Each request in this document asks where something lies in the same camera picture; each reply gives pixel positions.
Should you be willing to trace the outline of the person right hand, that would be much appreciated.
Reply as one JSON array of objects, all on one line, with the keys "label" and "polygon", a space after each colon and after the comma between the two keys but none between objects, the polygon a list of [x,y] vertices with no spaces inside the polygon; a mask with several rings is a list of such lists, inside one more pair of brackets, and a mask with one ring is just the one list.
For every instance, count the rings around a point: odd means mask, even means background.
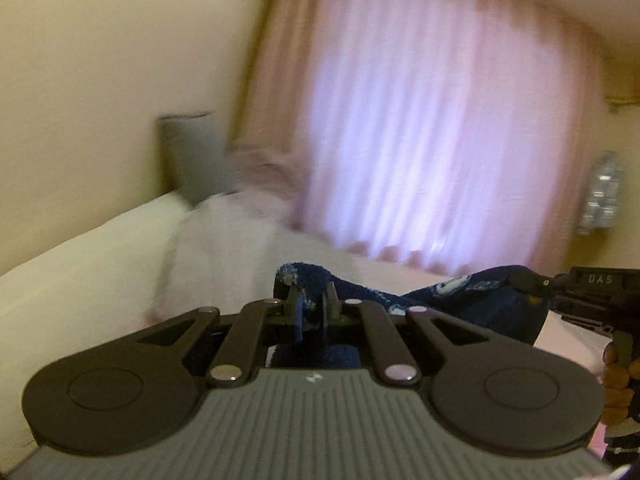
[{"label": "person right hand", "polygon": [[604,389],[604,405],[601,422],[605,426],[615,426],[628,417],[634,390],[628,387],[631,379],[639,379],[639,361],[632,361],[627,367],[620,366],[617,352],[610,342],[603,351],[601,375]]}]

